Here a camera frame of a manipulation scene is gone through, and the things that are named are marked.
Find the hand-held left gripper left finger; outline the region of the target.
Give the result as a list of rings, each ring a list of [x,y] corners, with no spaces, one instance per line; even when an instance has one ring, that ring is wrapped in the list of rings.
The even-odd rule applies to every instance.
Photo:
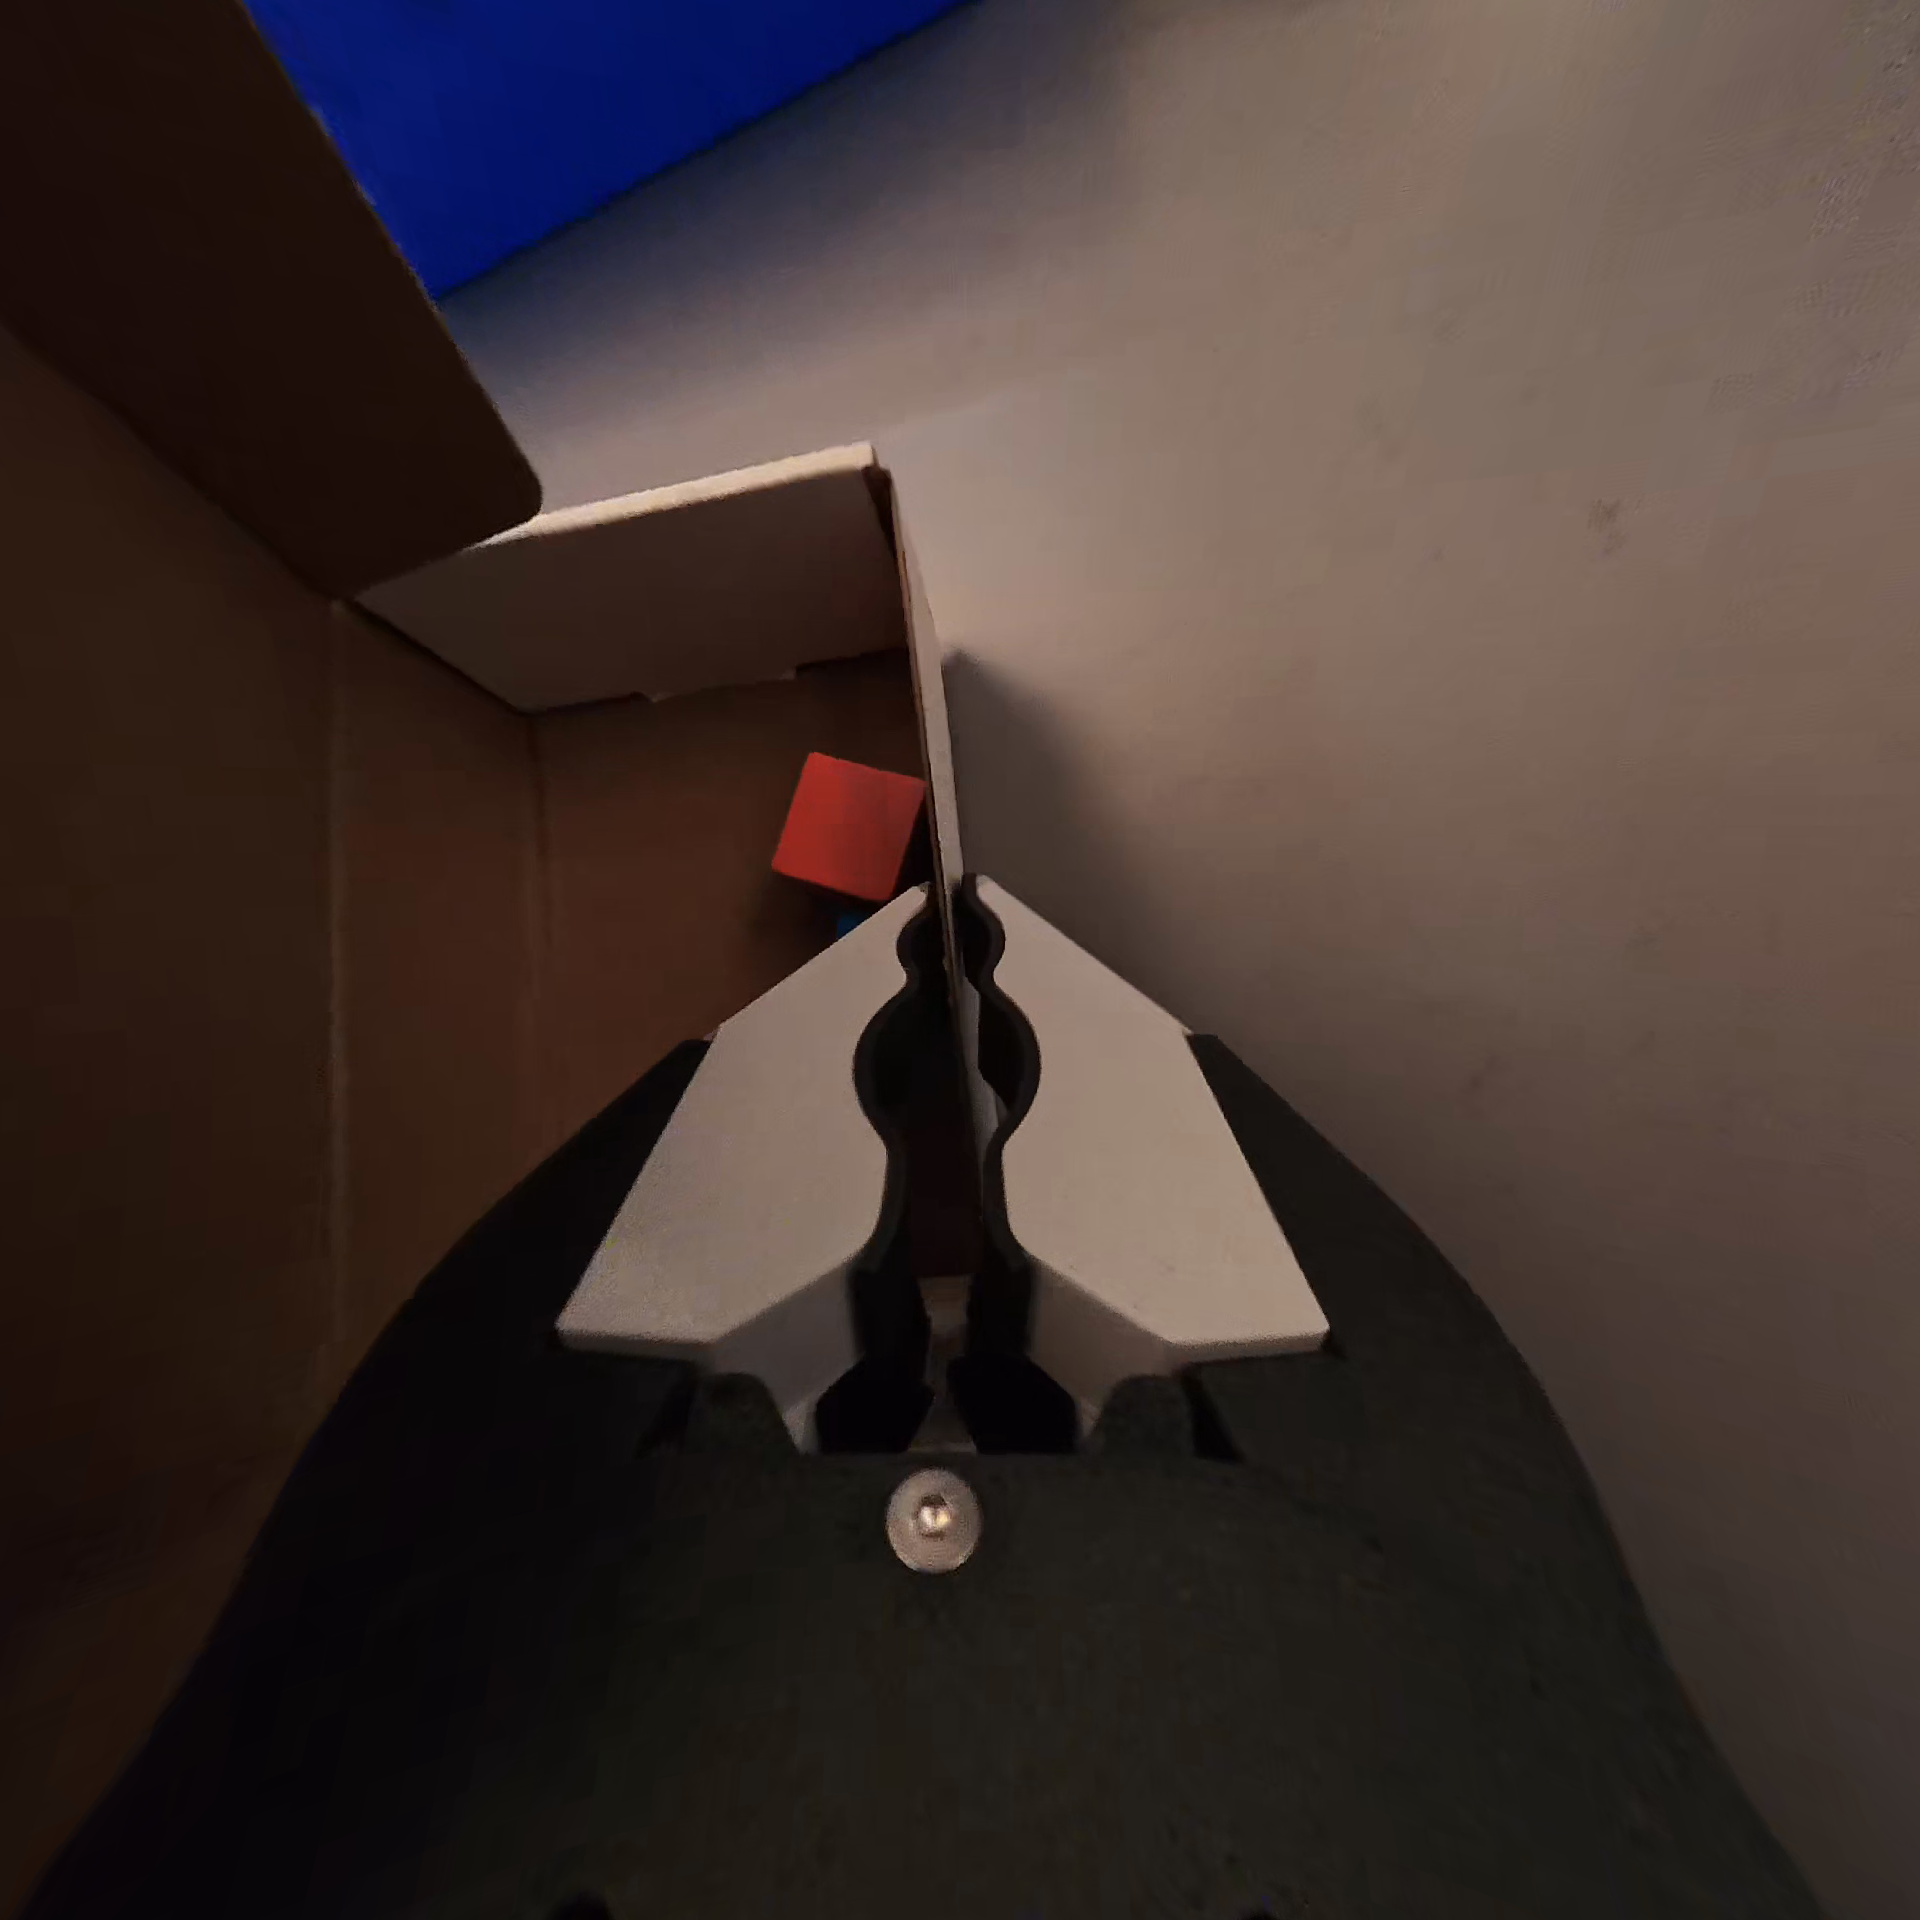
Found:
[[[902,1453],[931,1407],[917,1106],[949,1040],[920,884],[716,1029],[560,1341],[748,1376],[799,1448]]]

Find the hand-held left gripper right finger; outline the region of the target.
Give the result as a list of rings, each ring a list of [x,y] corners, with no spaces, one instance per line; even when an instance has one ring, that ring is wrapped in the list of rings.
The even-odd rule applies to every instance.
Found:
[[[1005,888],[958,882],[981,1257],[951,1403],[983,1453],[1070,1453],[1112,1392],[1320,1354],[1328,1316],[1193,1033]]]

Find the red cube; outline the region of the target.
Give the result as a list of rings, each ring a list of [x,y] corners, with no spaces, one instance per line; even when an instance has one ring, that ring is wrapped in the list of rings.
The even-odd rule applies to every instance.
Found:
[[[772,851],[772,873],[881,905],[901,891],[927,785],[863,761],[808,753]]]

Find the white cardboard mailer box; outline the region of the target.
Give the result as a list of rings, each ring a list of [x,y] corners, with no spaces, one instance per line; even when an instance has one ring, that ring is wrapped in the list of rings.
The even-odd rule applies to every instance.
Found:
[[[240,5],[4,5],[4,1916],[545,1149],[532,469]]]

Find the blue plastic bin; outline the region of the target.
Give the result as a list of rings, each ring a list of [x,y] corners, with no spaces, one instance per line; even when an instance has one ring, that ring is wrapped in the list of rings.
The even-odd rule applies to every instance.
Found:
[[[246,3],[433,297],[956,3]]]

